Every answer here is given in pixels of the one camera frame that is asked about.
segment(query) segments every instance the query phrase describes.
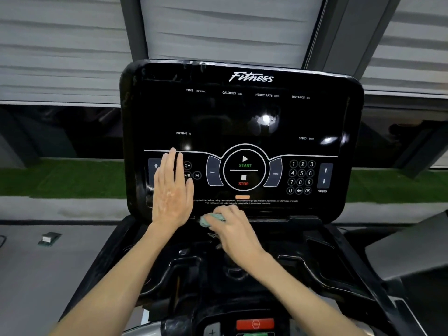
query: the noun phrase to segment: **gray floor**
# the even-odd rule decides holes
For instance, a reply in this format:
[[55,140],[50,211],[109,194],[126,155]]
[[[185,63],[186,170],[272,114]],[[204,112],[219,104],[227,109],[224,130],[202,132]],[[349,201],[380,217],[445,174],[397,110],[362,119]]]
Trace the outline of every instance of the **gray floor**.
[[[114,228],[0,225],[8,237],[0,248],[0,336],[47,335]],[[50,248],[38,246],[50,231],[62,236]]]

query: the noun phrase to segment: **right hand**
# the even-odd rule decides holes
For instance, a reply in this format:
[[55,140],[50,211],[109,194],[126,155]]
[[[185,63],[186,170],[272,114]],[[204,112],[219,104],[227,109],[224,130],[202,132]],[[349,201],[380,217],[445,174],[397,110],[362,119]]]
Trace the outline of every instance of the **right hand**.
[[258,241],[245,213],[236,205],[219,206],[213,212],[222,214],[225,222],[206,214],[205,220],[211,225],[210,230],[218,234],[222,247],[230,258],[250,272],[250,266],[267,253]]

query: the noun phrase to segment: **left hand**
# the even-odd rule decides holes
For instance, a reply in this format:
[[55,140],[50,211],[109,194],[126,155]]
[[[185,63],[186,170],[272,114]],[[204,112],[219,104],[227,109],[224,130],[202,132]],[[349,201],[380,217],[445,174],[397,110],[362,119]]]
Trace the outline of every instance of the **left hand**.
[[162,157],[160,167],[154,175],[154,196],[152,200],[152,223],[165,232],[173,234],[184,225],[193,210],[193,179],[185,182],[184,157],[179,152],[174,180],[174,159],[176,149]]

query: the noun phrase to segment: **stop button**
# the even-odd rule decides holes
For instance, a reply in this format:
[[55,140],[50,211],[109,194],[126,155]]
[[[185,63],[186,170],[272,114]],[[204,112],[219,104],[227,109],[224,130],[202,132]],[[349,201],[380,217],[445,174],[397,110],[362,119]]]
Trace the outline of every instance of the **stop button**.
[[237,330],[270,330],[274,329],[273,318],[239,319]]

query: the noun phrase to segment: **roller shade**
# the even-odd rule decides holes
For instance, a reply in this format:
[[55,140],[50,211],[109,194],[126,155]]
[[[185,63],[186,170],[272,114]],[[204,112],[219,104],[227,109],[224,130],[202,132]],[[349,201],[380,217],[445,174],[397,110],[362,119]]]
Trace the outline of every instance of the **roller shade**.
[[140,0],[154,59],[302,66],[322,0]]
[[361,82],[366,90],[448,95],[448,0],[401,0]]
[[120,0],[0,0],[0,100],[119,104]]

